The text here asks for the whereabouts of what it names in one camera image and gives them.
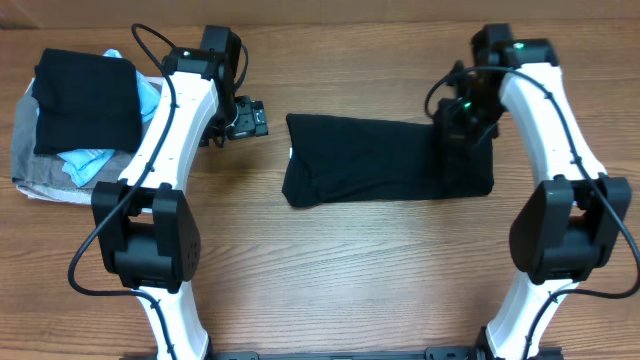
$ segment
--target wooden table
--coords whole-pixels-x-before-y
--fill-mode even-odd
[[[521,38],[550,38],[582,132],[612,175],[640,186],[640,24],[514,23]],[[469,61],[480,22],[236,27],[250,51],[241,94],[266,104],[270,135],[200,149],[188,201],[202,235],[193,280],[200,319],[219,351],[261,353],[419,350],[472,344],[513,277],[509,227],[533,184],[509,116],[495,142],[493,193],[447,201],[366,202],[294,210],[281,194],[288,112],[427,123],[429,87],[456,59]],[[202,27],[159,29],[196,47]],[[145,37],[162,56],[167,48]],[[9,178],[15,103],[45,47],[119,49],[157,74],[128,29],[0,32],[0,358],[112,359],[153,353],[135,299],[89,298],[66,280],[93,228],[88,207],[27,200]],[[640,205],[627,216],[640,236]],[[80,283],[118,288],[98,246]],[[583,285],[604,291],[635,277],[621,239]],[[570,297],[547,331],[568,359],[634,359],[638,298]]]

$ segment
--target black cloth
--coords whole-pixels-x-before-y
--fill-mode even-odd
[[[448,167],[432,125],[297,114],[287,124],[293,151],[282,193],[293,207],[482,196],[493,188],[490,137]]]
[[[46,49],[35,67],[35,154],[135,152],[142,141],[136,68],[125,59]]]

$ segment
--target light blue cloth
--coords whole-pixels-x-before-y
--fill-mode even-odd
[[[122,54],[115,49],[107,50],[103,56],[122,58]],[[136,71],[136,80],[138,83],[138,97],[140,98],[140,115],[144,123],[153,119],[160,102],[160,93],[139,71]],[[96,176],[98,171],[113,156],[113,153],[114,150],[112,149],[78,149],[60,153],[58,156],[65,161],[62,171],[71,176],[71,180],[76,186],[82,187]]]

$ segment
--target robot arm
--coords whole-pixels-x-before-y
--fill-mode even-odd
[[[603,189],[621,218],[631,190],[625,179],[607,177],[587,146],[547,40],[514,41],[508,25],[488,25],[473,38],[472,45],[476,66],[516,69],[551,92],[569,132],[541,89],[517,74],[504,72],[479,71],[477,76],[457,77],[449,83],[456,88],[457,99],[441,101],[434,118],[442,131],[444,156],[463,156],[487,133],[497,137],[496,123],[504,110],[512,113],[527,150],[536,190],[510,232],[511,255],[518,271],[478,344],[488,359],[520,360],[527,341],[531,343],[529,356],[539,354],[540,338],[565,297],[547,308],[528,339],[530,326],[549,294],[576,288],[593,268],[604,266],[618,233],[585,185],[567,137],[573,139],[586,173]],[[461,63],[452,70],[452,74],[456,72],[463,72]],[[571,216],[576,205],[585,210],[583,216]],[[540,353],[536,359],[555,356]]]
[[[173,48],[163,59],[176,92],[173,122],[153,171],[125,205],[126,211],[108,221],[99,235],[107,271],[118,274],[124,287],[146,292],[158,301],[168,324],[170,346],[180,360],[202,360],[212,352],[191,286],[200,256],[200,235],[184,194],[196,151],[209,138],[222,147],[225,137],[236,140],[268,134],[262,102],[234,96],[240,47],[240,38],[229,28],[207,26],[200,49]],[[152,123],[120,180],[99,182],[94,189],[91,202],[96,225],[142,175],[166,127],[170,106],[170,90],[164,82]],[[153,224],[131,221],[130,216],[141,212],[150,212]],[[157,359],[171,359],[158,314],[148,300],[139,299],[158,343]]]

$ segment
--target wire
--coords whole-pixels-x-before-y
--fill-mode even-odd
[[[80,261],[80,258],[82,257],[84,252],[87,250],[87,248],[89,248],[89,245],[91,245],[93,240],[95,240],[95,238],[104,229],[106,224],[116,214],[119,214],[122,211],[127,211],[127,209],[125,208],[125,205],[128,206],[129,201],[133,197],[133,194],[136,192],[136,190],[138,190],[142,186],[142,183],[144,182],[144,179],[147,177],[147,175],[149,175],[149,173],[151,171],[153,171],[153,163],[155,162],[156,158],[158,157],[158,153],[160,153],[160,149],[162,148],[162,145],[163,145],[165,139],[167,138],[167,135],[169,134],[169,129],[171,128],[171,123],[173,122],[173,117],[175,115],[176,107],[178,106],[177,105],[177,101],[176,101],[176,90],[173,87],[173,82],[171,81],[171,78],[164,71],[164,69],[162,68],[162,65],[160,64],[158,59],[156,59],[156,57],[153,55],[153,53],[151,53],[151,51],[149,51],[149,49],[142,42],[142,40],[140,40],[140,37],[138,36],[138,32],[137,32],[138,28],[144,29],[144,30],[156,35],[160,39],[164,40],[167,44],[169,44],[169,46],[171,46],[172,48],[174,48],[175,45],[171,41],[169,41],[169,39],[167,39],[166,37],[162,36],[157,31],[149,28],[148,26],[145,26],[145,25],[142,25],[142,24],[133,24],[131,26],[131,33],[133,34],[133,37],[136,39],[136,42],[138,43],[138,45],[140,45],[142,50],[147,54],[147,56],[151,59],[151,61],[153,61],[153,63],[158,68],[158,70],[160,70],[160,73],[162,73],[162,76],[165,78],[165,80],[167,82],[167,86],[169,87],[169,91],[171,92],[171,105],[170,105],[170,109],[169,109],[169,116],[167,118],[167,123],[166,123],[166,125],[164,127],[164,130],[162,131],[162,134],[160,135],[160,139],[158,140],[158,144],[154,148],[153,153],[151,153],[151,157],[149,157],[149,161],[145,165],[144,170],[142,171],[142,174],[140,175],[140,178],[129,189],[129,191],[122,198],[122,200],[120,200],[120,202],[118,202],[118,204],[109,212],[109,214],[107,214],[107,216],[100,222],[100,224],[98,224],[96,226],[96,228],[91,232],[91,234],[89,234],[89,236],[82,243],[82,245],[80,246],[78,251],[76,251],[76,254],[73,256],[73,259],[71,259],[71,263],[69,264],[69,270],[68,270],[68,273],[67,273],[67,278],[69,280],[69,285],[71,285],[71,287],[74,290],[76,290],[77,292],[79,292],[81,294],[84,294],[84,295],[89,295],[89,296],[137,296],[137,297],[140,297],[140,298],[143,298],[143,299],[149,301],[151,303],[151,308],[154,309],[156,311],[156,313],[158,314],[158,320],[160,320],[160,327],[162,328],[162,334],[163,334],[164,340],[165,340],[165,342],[167,344],[167,352],[169,354],[171,354],[171,359],[177,360],[176,353],[175,353],[175,351],[173,349],[173,345],[172,345],[171,339],[169,337],[169,330],[167,328],[167,322],[166,322],[166,320],[164,318],[164,314],[162,313],[162,309],[160,308],[160,305],[159,305],[158,301],[156,299],[154,299],[153,296],[151,296],[150,294],[148,294],[145,291],[140,291],[140,290],[90,290],[90,289],[87,289],[87,288],[84,288],[84,287],[80,286],[75,280],[76,266],[78,265],[78,262]]]
[[[236,83],[233,84],[234,94],[236,93],[236,91],[238,91],[238,89],[240,89],[240,86],[242,86],[242,83],[244,82],[244,77],[247,75],[247,68],[249,67],[249,50],[247,50],[247,47],[244,46],[244,44],[242,44],[241,46],[242,46],[242,51],[244,51],[244,68],[242,69],[242,74],[240,74],[238,81],[236,81]]]
[[[633,236],[631,236],[629,229],[627,229],[625,224],[622,222],[618,214],[616,214],[615,210],[613,209],[613,207],[611,206],[607,198],[604,196],[604,194],[598,187],[598,185],[596,185],[593,179],[591,179],[591,177],[589,176],[589,173],[584,168],[584,165],[582,164],[582,158],[578,154],[578,150],[576,149],[576,145],[573,141],[573,137],[571,136],[571,131],[569,130],[569,125],[567,123],[567,120],[565,119],[564,114],[560,109],[560,105],[558,105],[558,102],[554,98],[553,93],[547,90],[544,87],[544,85],[542,85],[540,82],[538,82],[534,78],[526,74],[523,74],[515,69],[502,67],[502,66],[476,66],[476,67],[463,69],[460,72],[456,72],[456,73],[445,76],[444,78],[442,78],[442,80],[438,81],[431,88],[431,90],[429,90],[429,93],[427,95],[427,98],[424,104],[424,108],[425,108],[425,112],[427,113],[427,116],[433,119],[433,115],[431,114],[431,112],[429,112],[429,101],[431,100],[431,97],[433,96],[435,91],[440,86],[442,86],[442,84],[455,80],[458,77],[465,76],[471,72],[479,72],[479,71],[493,71],[493,72],[513,74],[515,76],[518,76],[522,79],[527,80],[529,83],[531,83],[532,85],[540,89],[540,91],[542,91],[545,98],[551,102],[555,111],[558,113],[558,117],[560,118],[560,122],[562,123],[562,128],[564,130],[565,136],[567,137],[567,142],[569,143],[569,149],[571,151],[571,154],[573,155],[573,162],[575,163],[576,167],[582,174],[582,177],[584,177],[587,184],[589,184],[589,186],[593,190],[594,194],[596,195],[600,203],[602,203],[602,205],[604,206],[609,216],[611,216],[612,220],[616,223],[616,225],[620,229],[620,232],[622,233],[625,240],[627,241],[627,244],[629,244],[629,248],[631,248],[631,252],[636,262],[636,270],[637,270],[636,282],[627,291],[624,291],[621,293],[604,293],[600,291],[585,290],[585,289],[561,289],[551,293],[547,298],[547,300],[540,307],[540,310],[538,310],[538,312],[536,313],[536,316],[533,319],[533,322],[531,323],[531,326],[529,328],[529,333],[527,334],[527,337],[526,337],[525,348],[522,353],[522,360],[527,360],[527,357],[529,356],[529,348],[531,347],[531,342],[532,342],[533,334],[535,333],[536,327],[538,326],[538,323],[540,322],[540,319],[542,318],[542,315],[544,314],[544,312],[547,310],[547,308],[551,305],[552,302],[555,302],[558,299],[558,297],[563,295],[568,295],[568,294],[577,294],[577,295],[594,296],[594,297],[603,298],[603,299],[624,299],[636,294],[640,289],[640,252],[638,251],[638,246],[636,245],[636,242],[633,239]]]

